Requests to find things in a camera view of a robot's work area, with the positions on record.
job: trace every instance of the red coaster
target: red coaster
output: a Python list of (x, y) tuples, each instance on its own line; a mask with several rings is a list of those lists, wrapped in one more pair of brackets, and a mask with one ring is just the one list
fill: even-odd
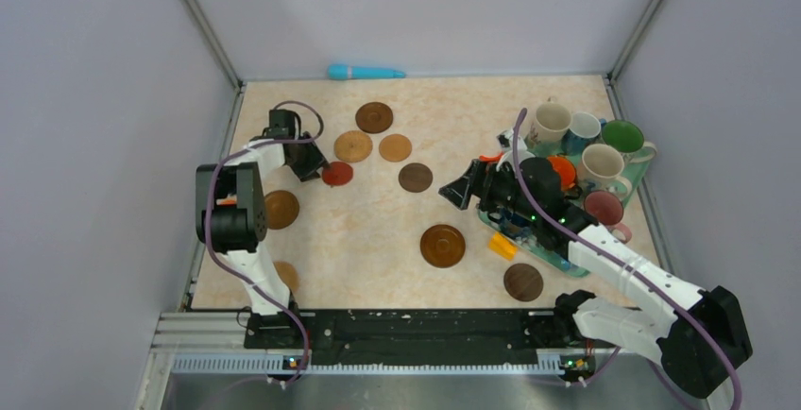
[(332, 162), (331, 166), (323, 169), (323, 181), (331, 186), (342, 186), (353, 179), (353, 168), (346, 162)]

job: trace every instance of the pink mug handle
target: pink mug handle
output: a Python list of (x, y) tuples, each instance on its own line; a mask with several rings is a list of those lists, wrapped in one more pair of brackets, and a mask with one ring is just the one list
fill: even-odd
[(606, 228), (609, 229), (609, 232), (611, 232), (612, 235), (615, 236), (615, 238), (617, 238), (624, 244), (630, 242), (631, 237), (634, 236), (634, 234), (631, 233), (631, 230), (628, 228), (628, 226), (626, 226), (623, 223), (618, 223), (614, 226), (607, 226)]

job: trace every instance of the pink mug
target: pink mug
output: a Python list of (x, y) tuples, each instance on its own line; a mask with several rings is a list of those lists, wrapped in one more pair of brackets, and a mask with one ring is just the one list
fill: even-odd
[(623, 204), (617, 196), (608, 191), (593, 191), (584, 199), (584, 210), (595, 216), (621, 242), (631, 240), (631, 229), (621, 222)]

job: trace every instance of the tray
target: tray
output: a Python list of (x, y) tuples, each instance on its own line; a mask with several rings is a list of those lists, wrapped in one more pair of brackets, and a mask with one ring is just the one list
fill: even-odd
[[(543, 150), (542, 148), (534, 147), (530, 148), (529, 152), (534, 154), (538, 157), (550, 156), (550, 155), (562, 155), (568, 160), (570, 160), (573, 165), (578, 165), (581, 161), (581, 154), (577, 153), (574, 155), (566, 155), (564, 150), (560, 148), (552, 149), (552, 150)], [(626, 177), (631, 181), (632, 191), (626, 196), (624, 199), (621, 200), (623, 207), (626, 207), (631, 200), (637, 194), (637, 190), (639, 185), (642, 183), (642, 178), (645, 176), (645, 171), (648, 170), (648, 165), (650, 164), (650, 160), (647, 162), (631, 162), (626, 165), (625, 169), (623, 169), (622, 176)], [(573, 200), (572, 203), (578, 206), (581, 206), (584, 203), (584, 196), (582, 195), (580, 198)], [(514, 244), (518, 245), (520, 249), (526, 250), (538, 258), (542, 259), (544, 262), (553, 265), (566, 275), (572, 276), (574, 278), (584, 278), (586, 275), (589, 274), (589, 271), (585, 270), (584, 268), (571, 264), (568, 260), (562, 258), (558, 254), (553, 251), (549, 251), (539, 245), (537, 239), (534, 235), (527, 233), (525, 231), (517, 231), (516, 227), (511, 225), (502, 226), (496, 221), (490, 219), (489, 214), (478, 210), (476, 207), (476, 213), (481, 219), (481, 221), (492, 228), (494, 231), (500, 233), (504, 237), (506, 237), (509, 241), (513, 242)]]

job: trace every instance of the marble tabletop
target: marble tabletop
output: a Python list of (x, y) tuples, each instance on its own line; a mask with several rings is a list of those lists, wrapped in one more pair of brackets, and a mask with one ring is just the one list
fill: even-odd
[[(370, 135), (373, 151), (352, 165), (354, 177), (349, 184), (330, 187), (320, 179), (300, 183), (288, 167), (263, 182), (265, 194), (289, 190), (300, 204), (298, 219), (286, 229), (269, 231), (265, 240), (273, 260), (290, 263), (298, 271), (298, 304), (316, 309), (537, 308), (553, 306), (556, 297), (577, 289), (630, 304), (597, 277), (566, 276), (526, 251), (518, 251), (511, 262), (505, 260), (487, 248), (494, 231), (472, 207), (461, 212), (437, 194), (440, 186), (464, 173), (470, 160), (497, 153), (495, 136), (514, 125), (520, 108), (535, 108), (549, 97), (572, 111), (613, 116), (600, 76), (249, 83), (232, 150), (261, 133), (268, 111), (283, 100), (303, 101), (319, 110), (325, 131), (317, 144), (329, 161), (336, 160), (334, 140), (358, 129), (354, 116), (363, 104), (381, 101), (394, 114), (390, 129)], [(297, 111), (303, 129), (314, 134), (314, 116), (300, 107)], [(393, 133), (412, 142), (412, 154), (403, 162), (388, 162), (379, 155), (379, 142)], [(428, 190), (413, 194), (400, 187), (398, 173), (410, 162), (424, 163), (433, 171), (434, 182)], [(656, 263), (639, 197), (632, 198), (623, 222), (634, 233), (629, 246)], [(440, 269), (425, 262), (419, 241), (428, 228), (443, 223), (464, 234), (467, 251), (459, 264)], [(512, 299), (504, 290), (503, 273), (517, 263), (533, 265), (542, 274), (543, 292), (532, 302)], [(242, 284), (206, 255), (193, 308), (248, 304)]]

